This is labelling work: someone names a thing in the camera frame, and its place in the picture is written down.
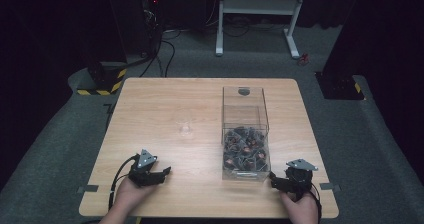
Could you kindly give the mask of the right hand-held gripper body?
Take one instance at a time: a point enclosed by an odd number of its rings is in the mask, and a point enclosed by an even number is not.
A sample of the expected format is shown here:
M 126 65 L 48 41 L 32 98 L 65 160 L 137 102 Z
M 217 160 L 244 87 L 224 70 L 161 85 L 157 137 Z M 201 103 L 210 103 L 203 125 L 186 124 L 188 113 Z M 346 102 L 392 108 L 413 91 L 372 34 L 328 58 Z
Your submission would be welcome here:
M 288 178 L 288 192 L 302 195 L 312 188 L 313 172 L 318 168 L 304 159 L 296 159 L 286 163 L 286 177 Z

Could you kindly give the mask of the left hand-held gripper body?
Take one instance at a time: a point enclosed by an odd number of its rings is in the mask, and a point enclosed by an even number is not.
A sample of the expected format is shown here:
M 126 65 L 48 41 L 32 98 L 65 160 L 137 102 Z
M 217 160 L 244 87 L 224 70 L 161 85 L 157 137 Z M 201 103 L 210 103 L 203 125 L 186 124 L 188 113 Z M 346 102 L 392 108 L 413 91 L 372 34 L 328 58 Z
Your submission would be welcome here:
M 128 178 L 138 187 L 157 185 L 159 183 L 157 175 L 150 172 L 156 159 L 156 156 L 142 149 L 130 168 Z

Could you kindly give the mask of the person's left hand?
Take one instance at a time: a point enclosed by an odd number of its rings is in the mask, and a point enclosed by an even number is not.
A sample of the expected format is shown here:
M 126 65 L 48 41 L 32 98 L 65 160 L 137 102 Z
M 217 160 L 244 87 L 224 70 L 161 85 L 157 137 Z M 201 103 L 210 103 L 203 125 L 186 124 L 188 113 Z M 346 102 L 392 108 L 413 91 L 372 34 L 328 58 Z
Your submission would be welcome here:
M 127 216 L 156 190 L 156 185 L 138 187 L 129 178 L 120 183 L 111 211 Z

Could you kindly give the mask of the person's right hand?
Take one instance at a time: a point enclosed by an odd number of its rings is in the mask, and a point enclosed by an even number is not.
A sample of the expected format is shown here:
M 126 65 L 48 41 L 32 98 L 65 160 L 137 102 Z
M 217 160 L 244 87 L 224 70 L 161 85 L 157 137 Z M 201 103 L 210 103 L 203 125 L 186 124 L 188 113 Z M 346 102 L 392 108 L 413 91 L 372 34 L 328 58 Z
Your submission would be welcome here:
M 293 201 L 287 193 L 279 192 L 280 199 L 292 224 L 318 224 L 318 205 L 315 196 L 305 193 L 301 199 Z

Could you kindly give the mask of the grey tape strip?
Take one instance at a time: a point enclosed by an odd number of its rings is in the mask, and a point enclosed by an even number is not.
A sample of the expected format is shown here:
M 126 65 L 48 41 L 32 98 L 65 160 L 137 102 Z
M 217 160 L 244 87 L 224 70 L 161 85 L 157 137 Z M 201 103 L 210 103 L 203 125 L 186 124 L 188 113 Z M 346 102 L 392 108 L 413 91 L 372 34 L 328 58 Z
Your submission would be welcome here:
M 333 192 L 341 191 L 341 188 L 338 184 L 333 183 L 320 183 L 321 190 L 332 190 Z
M 77 193 L 83 194 L 85 192 L 97 192 L 99 186 L 98 185 L 85 185 L 77 188 Z

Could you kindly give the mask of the pile of dark small packets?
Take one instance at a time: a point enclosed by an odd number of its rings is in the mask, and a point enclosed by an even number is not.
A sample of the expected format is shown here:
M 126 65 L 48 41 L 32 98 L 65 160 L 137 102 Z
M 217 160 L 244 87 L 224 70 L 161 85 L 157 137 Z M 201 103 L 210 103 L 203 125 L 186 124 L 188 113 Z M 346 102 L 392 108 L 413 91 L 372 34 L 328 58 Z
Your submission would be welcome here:
M 224 134 L 224 170 L 268 172 L 269 168 L 267 134 L 253 127 L 237 127 Z

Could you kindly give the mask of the clear glass cup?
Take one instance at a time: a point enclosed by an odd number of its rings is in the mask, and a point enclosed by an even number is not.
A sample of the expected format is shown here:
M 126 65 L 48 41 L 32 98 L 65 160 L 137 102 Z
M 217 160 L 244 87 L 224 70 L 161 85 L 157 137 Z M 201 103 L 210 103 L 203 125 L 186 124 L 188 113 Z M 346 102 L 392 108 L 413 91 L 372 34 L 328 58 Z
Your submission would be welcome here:
M 177 125 L 178 133 L 184 137 L 190 137 L 194 134 L 192 127 L 194 116 L 190 109 L 181 108 L 174 114 L 174 121 Z

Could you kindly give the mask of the clear plastic box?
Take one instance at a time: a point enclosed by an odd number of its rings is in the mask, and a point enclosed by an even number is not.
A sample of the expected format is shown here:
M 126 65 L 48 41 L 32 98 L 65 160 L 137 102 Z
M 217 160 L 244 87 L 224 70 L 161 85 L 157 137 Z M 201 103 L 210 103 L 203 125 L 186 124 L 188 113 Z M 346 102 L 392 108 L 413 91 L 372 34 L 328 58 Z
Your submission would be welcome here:
M 264 89 L 224 86 L 222 178 L 264 181 L 270 172 L 269 122 Z

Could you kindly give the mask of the black yellow striped stand base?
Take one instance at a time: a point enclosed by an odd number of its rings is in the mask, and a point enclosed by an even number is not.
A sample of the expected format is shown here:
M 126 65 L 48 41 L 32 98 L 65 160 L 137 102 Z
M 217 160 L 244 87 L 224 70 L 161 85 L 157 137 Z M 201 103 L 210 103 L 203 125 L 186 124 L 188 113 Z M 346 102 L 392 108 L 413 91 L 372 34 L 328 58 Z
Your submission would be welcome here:
M 127 72 L 126 68 L 105 67 L 96 63 L 87 67 L 86 72 L 76 88 L 79 95 L 113 95 L 116 94 Z

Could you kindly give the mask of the black equipment tower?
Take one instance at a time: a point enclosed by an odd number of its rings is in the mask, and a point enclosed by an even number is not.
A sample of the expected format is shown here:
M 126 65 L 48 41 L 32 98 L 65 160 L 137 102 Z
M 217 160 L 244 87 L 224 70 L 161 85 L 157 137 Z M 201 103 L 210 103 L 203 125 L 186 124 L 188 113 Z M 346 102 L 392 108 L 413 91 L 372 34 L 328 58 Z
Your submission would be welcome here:
M 163 28 L 159 0 L 110 0 L 125 54 L 150 59 Z

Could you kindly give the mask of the white metal stand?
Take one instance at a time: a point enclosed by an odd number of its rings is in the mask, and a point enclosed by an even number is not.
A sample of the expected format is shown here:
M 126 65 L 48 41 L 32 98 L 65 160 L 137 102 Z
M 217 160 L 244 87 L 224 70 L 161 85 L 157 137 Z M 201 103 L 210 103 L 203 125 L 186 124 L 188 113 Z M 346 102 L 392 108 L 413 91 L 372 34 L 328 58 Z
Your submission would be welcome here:
M 299 17 L 303 0 L 219 0 L 218 28 L 216 35 L 215 54 L 222 56 L 224 53 L 224 15 L 225 14 L 255 14 L 290 16 L 289 27 L 283 30 L 291 57 L 299 59 L 293 32 Z

